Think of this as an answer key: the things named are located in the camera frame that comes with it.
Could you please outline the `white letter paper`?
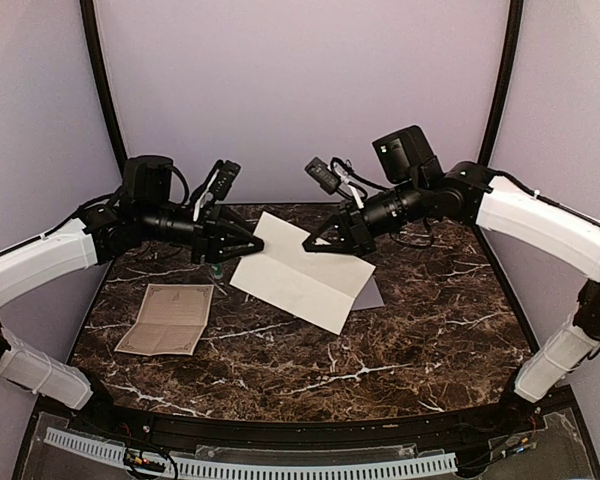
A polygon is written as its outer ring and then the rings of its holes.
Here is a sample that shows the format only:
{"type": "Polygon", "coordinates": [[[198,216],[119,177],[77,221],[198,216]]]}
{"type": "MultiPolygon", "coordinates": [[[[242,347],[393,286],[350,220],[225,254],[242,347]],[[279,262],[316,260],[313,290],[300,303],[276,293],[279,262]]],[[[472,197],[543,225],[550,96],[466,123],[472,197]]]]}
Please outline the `white letter paper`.
{"type": "Polygon", "coordinates": [[[375,267],[346,255],[307,253],[309,233],[264,212],[255,228],[264,249],[243,257],[230,285],[336,335],[375,267]]]}

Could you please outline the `grey envelope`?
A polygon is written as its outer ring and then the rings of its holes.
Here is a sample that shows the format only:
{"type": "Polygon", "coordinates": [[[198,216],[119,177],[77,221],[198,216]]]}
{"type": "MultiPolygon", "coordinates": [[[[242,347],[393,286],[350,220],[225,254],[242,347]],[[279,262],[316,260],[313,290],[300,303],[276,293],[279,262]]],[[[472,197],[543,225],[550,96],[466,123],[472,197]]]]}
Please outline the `grey envelope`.
{"type": "Polygon", "coordinates": [[[381,308],[384,306],[385,302],[381,295],[376,279],[374,276],[371,276],[354,300],[351,310],[361,311],[381,308]]]}

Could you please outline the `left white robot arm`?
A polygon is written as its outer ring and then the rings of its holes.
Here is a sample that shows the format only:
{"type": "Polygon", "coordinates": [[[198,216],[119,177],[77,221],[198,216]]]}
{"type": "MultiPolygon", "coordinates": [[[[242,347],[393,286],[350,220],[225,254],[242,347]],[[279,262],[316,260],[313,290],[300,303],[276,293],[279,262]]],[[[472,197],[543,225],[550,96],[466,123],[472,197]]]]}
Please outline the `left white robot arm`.
{"type": "MultiPolygon", "coordinates": [[[[170,199],[182,174],[172,159],[144,155],[127,160],[122,184],[80,205],[57,226],[0,251],[0,308],[75,271],[104,265],[145,241],[186,247],[194,264],[221,264],[259,253],[264,242],[222,202],[240,172],[218,160],[202,184],[170,199]]],[[[28,345],[0,322],[0,378],[71,410],[100,436],[121,427],[120,412],[90,374],[28,345]]]]}

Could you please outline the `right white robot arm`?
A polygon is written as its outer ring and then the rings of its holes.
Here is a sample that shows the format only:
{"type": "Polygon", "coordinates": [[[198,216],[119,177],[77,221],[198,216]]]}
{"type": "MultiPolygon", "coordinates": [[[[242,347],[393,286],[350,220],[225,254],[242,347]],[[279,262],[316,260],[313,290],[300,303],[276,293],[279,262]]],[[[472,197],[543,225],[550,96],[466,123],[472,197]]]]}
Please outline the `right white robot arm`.
{"type": "Polygon", "coordinates": [[[578,307],[512,376],[490,424],[514,432],[566,374],[600,350],[600,220],[533,190],[513,175],[472,161],[444,171],[418,125],[381,137],[373,149],[390,187],[344,200],[303,243],[312,253],[363,256],[376,238],[409,223],[449,219],[508,235],[544,251],[587,279],[578,307]]]}

